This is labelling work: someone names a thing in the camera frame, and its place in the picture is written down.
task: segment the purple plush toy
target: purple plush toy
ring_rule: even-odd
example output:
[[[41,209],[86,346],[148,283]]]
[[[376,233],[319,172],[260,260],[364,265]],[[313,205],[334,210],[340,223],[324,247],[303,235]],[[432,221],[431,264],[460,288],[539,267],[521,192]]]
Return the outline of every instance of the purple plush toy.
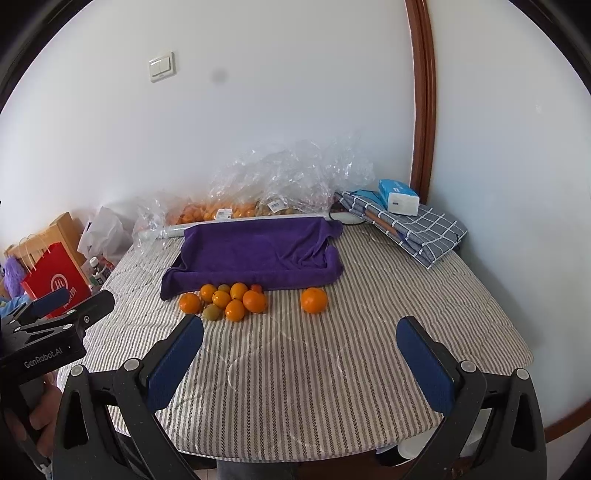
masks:
[[[4,265],[4,288],[15,299],[25,293],[21,282],[27,274],[22,269],[21,264],[14,257],[8,257]]]

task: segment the striped bed sheet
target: striped bed sheet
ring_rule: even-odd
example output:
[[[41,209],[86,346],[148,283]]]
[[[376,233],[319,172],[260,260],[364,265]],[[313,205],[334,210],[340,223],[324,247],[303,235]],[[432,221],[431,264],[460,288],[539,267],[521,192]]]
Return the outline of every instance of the striped bed sheet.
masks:
[[[89,329],[88,369],[142,357],[182,318],[160,280],[183,239],[131,249],[104,285],[115,310]],[[412,314],[458,359],[510,374],[533,357],[490,293],[454,253],[426,270],[372,225],[334,241],[345,273],[310,316],[301,291],[267,292],[269,308],[241,323],[205,323],[203,346],[167,409],[156,413],[182,452],[224,460],[320,460],[391,445],[440,422],[396,347]],[[63,388],[69,367],[61,369]],[[126,433],[118,409],[117,431]]]

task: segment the blue plaid cloth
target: blue plaid cloth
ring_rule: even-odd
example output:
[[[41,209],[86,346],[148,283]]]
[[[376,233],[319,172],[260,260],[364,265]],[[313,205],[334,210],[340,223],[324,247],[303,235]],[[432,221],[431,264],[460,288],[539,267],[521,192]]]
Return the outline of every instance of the blue plaid cloth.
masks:
[[[427,268],[459,244],[468,232],[452,215],[426,205],[419,205],[417,216],[407,216],[390,213],[376,201],[355,192],[337,192],[336,196],[350,213],[375,225]],[[395,229],[397,235],[368,217],[367,212]]]

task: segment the printed logo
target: printed logo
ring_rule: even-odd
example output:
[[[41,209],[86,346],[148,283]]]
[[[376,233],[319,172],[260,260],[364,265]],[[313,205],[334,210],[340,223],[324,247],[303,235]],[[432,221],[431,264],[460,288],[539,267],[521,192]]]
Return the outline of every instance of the printed logo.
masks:
[[[36,356],[33,360],[29,360],[28,362],[25,362],[25,368],[34,367],[35,365],[39,365],[43,362],[46,362],[50,358],[55,358],[58,355],[61,355],[61,348],[56,348],[55,350],[52,350],[48,353],[44,353],[43,355]]]
[[[59,290],[60,288],[68,288],[68,281],[61,273],[56,273],[51,279],[51,291]]]

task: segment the blue tissue box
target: blue tissue box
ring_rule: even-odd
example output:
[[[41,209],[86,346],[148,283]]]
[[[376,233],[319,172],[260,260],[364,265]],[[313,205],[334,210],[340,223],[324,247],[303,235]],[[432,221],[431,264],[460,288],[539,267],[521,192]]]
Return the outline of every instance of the blue tissue box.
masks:
[[[380,180],[379,196],[386,210],[399,215],[418,213],[418,195],[405,183],[398,180]]]

